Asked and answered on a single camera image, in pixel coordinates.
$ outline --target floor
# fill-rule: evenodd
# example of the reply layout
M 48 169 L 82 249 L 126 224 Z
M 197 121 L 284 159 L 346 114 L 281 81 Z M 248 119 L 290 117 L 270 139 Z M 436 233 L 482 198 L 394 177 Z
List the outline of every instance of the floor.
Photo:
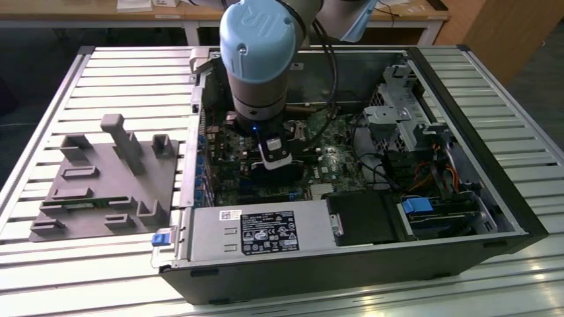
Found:
M 180 29 L 0 32 L 0 78 L 20 105 L 0 116 L 0 185 L 12 171 L 80 46 L 185 45 Z M 553 140 L 564 146 L 564 23 L 549 35 L 508 90 Z M 0 95 L 0 112 L 5 105 Z

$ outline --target wooden table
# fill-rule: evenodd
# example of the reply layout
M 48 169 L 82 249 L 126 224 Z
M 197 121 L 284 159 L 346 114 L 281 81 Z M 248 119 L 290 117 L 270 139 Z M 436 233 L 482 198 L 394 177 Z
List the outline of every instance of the wooden table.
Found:
M 369 28 L 422 29 L 417 43 L 432 45 L 448 11 L 436 11 L 425 0 L 390 7 L 400 17 L 374 11 Z M 153 7 L 149 12 L 117 13 L 116 0 L 0 0 L 4 28 L 141 28 L 180 27 L 188 45 L 200 45 L 197 29 L 218 27 L 221 12 L 180 2 L 176 8 Z

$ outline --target barcode sticker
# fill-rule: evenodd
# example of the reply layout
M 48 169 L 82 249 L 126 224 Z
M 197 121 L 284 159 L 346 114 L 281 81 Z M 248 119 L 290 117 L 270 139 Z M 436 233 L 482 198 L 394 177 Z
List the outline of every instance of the barcode sticker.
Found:
M 240 219 L 240 210 L 221 210 L 220 211 L 220 220 L 238 220 Z

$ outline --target blue drive latch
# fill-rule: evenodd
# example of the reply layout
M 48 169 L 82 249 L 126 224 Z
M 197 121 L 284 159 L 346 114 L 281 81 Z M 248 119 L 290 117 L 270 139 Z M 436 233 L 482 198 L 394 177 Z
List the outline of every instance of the blue drive latch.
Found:
M 433 206 L 428 198 L 416 197 L 408 198 L 401 202 L 405 213 L 424 213 L 433 211 Z

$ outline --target desk leg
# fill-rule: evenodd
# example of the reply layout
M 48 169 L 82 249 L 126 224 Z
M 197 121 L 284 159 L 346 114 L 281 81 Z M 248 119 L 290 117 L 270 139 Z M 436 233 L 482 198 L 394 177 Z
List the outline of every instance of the desk leg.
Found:
M 188 46 L 200 46 L 200 37 L 197 36 L 197 21 L 184 21 L 182 28 L 185 32 L 185 39 L 188 40 Z
M 421 33 L 420 41 L 417 45 L 432 45 L 437 38 L 440 28 L 444 21 L 429 21 L 425 30 Z

